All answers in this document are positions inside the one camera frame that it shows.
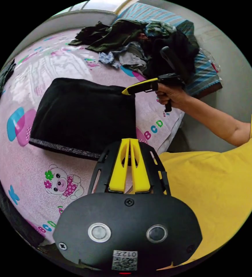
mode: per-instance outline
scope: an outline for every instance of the hand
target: hand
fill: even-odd
[[[166,105],[171,101],[171,106],[177,109],[181,109],[182,105],[189,98],[189,95],[181,87],[166,86],[163,84],[158,84],[156,94],[162,105]]]

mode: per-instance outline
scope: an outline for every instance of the cartoon bear print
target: cartoon bear print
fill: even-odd
[[[49,194],[61,195],[60,198],[63,200],[70,196],[70,199],[75,200],[84,193],[81,178],[76,175],[67,175],[63,169],[58,168],[55,164],[49,166],[45,176],[45,191]]]

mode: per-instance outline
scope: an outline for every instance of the blue heart print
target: blue heart print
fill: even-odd
[[[10,190],[8,190],[8,193],[9,193],[9,195],[10,195],[12,201],[13,201],[16,205],[18,205],[17,201],[20,201],[20,198],[18,197],[17,194],[15,194],[12,185],[10,185]]]

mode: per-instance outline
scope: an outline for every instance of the label sticker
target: label sticker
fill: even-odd
[[[136,271],[137,251],[113,251],[112,270]]]

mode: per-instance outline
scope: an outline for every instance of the plastic bag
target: plastic bag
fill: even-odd
[[[198,39],[198,43],[200,45],[200,50],[205,54],[205,56],[207,57],[207,59],[211,63],[212,67],[214,68],[214,70],[217,73],[219,73],[221,71],[220,65],[215,61],[215,59],[212,56],[212,54],[203,47],[204,42],[203,42],[202,38]]]

